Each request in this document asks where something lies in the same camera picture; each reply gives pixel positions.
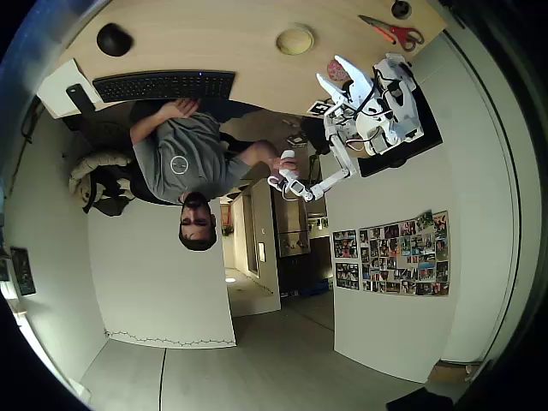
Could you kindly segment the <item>person's right hand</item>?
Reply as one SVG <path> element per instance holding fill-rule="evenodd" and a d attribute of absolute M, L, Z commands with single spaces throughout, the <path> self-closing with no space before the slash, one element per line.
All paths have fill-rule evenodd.
<path fill-rule="evenodd" d="M 277 179 L 282 179 L 284 173 L 293 174 L 295 178 L 299 176 L 298 163 L 296 161 L 295 155 L 285 156 L 285 152 L 281 157 L 271 158 L 269 160 L 269 167 L 271 170 L 271 175 L 275 176 Z"/>

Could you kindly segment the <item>person's left hand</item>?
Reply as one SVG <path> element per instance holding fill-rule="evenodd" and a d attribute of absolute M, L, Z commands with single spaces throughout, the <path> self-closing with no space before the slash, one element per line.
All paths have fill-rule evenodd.
<path fill-rule="evenodd" d="M 162 112 L 166 119 L 170 118 L 189 118 L 200 107 L 200 100 L 191 98 L 179 98 L 169 102 L 162 107 Z"/>

